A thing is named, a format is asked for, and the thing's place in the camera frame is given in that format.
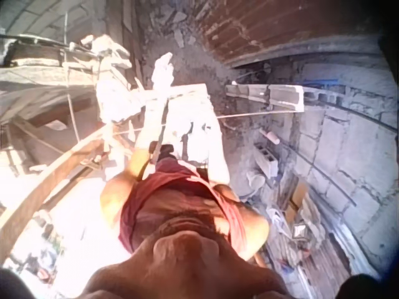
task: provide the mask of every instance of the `concrete block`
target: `concrete block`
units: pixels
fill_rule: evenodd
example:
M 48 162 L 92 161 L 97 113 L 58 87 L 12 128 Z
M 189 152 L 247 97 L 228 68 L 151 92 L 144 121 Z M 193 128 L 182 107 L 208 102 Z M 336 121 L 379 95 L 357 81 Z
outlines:
M 314 168 L 310 170 L 307 182 L 321 195 L 325 194 L 330 184 L 329 180 Z
M 253 155 L 256 164 L 269 179 L 277 176 L 279 162 L 267 148 L 260 144 L 255 144 L 253 147 Z
M 52 11 L 45 12 L 40 18 L 38 18 L 35 23 L 28 29 L 29 32 L 33 34 L 39 34 L 42 32 L 48 25 L 53 23 L 55 20 L 60 18 L 60 16 Z
M 298 176 L 306 178 L 309 175 L 311 165 L 297 155 L 294 166 L 294 171 Z
M 374 266 L 386 271 L 398 248 L 398 201 L 394 200 L 388 206 L 381 208 L 380 217 L 370 225 L 363 235 L 362 242 L 366 253 L 371 252 L 368 258 Z
M 37 15 L 24 11 L 22 14 L 18 17 L 18 19 L 15 20 L 14 24 L 11 26 L 11 28 L 8 30 L 8 34 L 21 34 L 26 31 L 26 29 L 29 28 L 29 26 L 32 25 L 32 23 L 35 21 L 37 18 Z
M 325 200 L 338 213 L 341 213 L 349 202 L 349 199 L 333 184 L 328 188 Z
M 322 129 L 324 111 L 306 111 L 300 116 L 300 132 L 317 138 Z
M 299 85 L 269 85 L 270 99 L 272 105 L 277 105 L 297 112 L 303 112 L 304 89 Z
M 132 32 L 132 0 L 123 0 L 123 24 Z
M 357 115 L 349 115 L 350 125 L 347 140 L 342 148 L 340 169 L 353 179 L 360 179 L 370 170 L 368 163 L 373 159 L 374 141 L 378 126 Z
M 349 196 L 356 188 L 355 182 L 348 176 L 346 176 L 341 171 L 337 171 L 333 176 L 332 180 L 337 184 L 342 190 L 345 191 Z
M 316 154 L 317 141 L 307 135 L 301 134 L 299 138 L 299 153 L 309 161 L 313 162 Z
M 15 18 L 25 8 L 26 4 L 15 0 L 4 0 L 1 2 L 0 9 L 0 27 L 7 32 Z
M 31 5 L 26 8 L 26 10 L 35 14 L 42 14 L 57 1 L 58 0 L 34 0 Z
M 398 189 L 398 165 L 396 163 L 396 144 L 394 132 L 382 127 L 377 129 L 377 138 L 369 140 L 373 144 L 370 158 L 365 167 L 365 182 L 381 197 Z
M 344 212 L 344 220 L 354 234 L 359 234 L 368 227 L 368 223 L 378 211 L 380 205 L 363 188 L 356 190 L 352 199 L 357 205 L 348 206 Z
M 386 123 L 394 128 L 398 128 L 398 112 L 381 113 L 381 122 Z
M 267 103 L 265 94 L 266 84 L 238 84 L 226 85 L 226 95 L 229 97 L 247 98 L 248 100 Z
M 333 108 L 333 109 L 328 109 L 325 115 L 331 118 L 335 118 L 336 120 L 347 121 L 349 113 L 338 108 Z
M 344 133 L 343 125 L 327 118 L 324 120 L 314 163 L 325 174 L 332 175 L 337 168 Z

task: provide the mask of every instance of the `red shirt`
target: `red shirt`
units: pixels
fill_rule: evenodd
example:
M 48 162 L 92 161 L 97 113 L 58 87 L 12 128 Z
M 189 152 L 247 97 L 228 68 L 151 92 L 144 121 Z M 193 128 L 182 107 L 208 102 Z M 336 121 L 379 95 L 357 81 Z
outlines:
M 229 222 L 231 246 L 237 253 L 245 250 L 246 236 L 238 208 L 202 179 L 194 166 L 184 161 L 165 158 L 156 164 L 153 174 L 135 186 L 122 207 L 119 239 L 131 254 L 135 250 L 132 246 L 132 235 L 138 212 L 154 191 L 166 187 L 177 191 L 190 190 L 196 196 L 214 199 Z

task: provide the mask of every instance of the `wooden beam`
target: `wooden beam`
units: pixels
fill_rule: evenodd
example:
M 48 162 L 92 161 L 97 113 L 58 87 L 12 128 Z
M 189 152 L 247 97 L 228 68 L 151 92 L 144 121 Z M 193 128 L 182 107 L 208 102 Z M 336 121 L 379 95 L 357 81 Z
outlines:
M 93 150 L 102 145 L 107 126 L 81 140 L 37 177 L 37 185 L 21 203 L 0 217 L 0 264 L 8 258 L 19 235 L 51 191 Z

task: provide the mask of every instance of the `rope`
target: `rope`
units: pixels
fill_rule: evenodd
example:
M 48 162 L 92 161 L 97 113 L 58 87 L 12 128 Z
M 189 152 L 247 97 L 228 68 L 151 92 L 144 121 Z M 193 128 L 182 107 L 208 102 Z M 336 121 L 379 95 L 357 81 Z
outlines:
M 64 21 L 64 43 L 67 43 L 67 25 L 68 25 L 68 11 L 65 13 L 65 21 Z M 67 87 L 67 98 L 68 98 L 68 106 L 69 106 L 69 112 L 70 112 L 70 117 L 72 119 L 72 125 L 74 127 L 74 132 L 76 136 L 77 142 L 80 141 L 79 138 L 79 133 L 77 131 L 77 126 L 76 126 L 76 120 L 75 120 L 75 113 L 74 113 L 74 108 L 72 106 L 72 100 L 70 99 L 70 93 L 69 93 L 69 67 L 67 63 L 67 52 L 64 51 L 64 69 L 65 69 L 65 86 Z

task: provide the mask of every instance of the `cinder block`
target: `cinder block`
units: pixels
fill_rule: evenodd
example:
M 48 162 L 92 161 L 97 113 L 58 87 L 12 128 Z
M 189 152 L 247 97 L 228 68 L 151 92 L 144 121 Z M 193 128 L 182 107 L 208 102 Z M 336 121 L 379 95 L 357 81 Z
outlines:
M 304 111 L 304 89 L 300 85 L 269 85 L 272 105 L 297 112 Z
M 269 179 L 277 176 L 279 162 L 267 148 L 257 143 L 254 145 L 253 153 L 256 164 Z

